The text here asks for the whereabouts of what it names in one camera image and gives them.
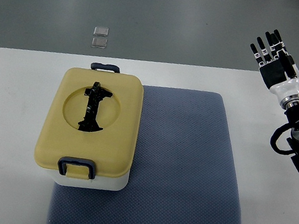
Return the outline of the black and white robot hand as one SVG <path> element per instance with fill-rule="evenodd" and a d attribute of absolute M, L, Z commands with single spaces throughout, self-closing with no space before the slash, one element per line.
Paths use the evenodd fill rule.
<path fill-rule="evenodd" d="M 265 32 L 267 45 L 261 37 L 250 44 L 266 88 L 277 97 L 284 110 L 299 105 L 299 69 L 275 29 Z"/>

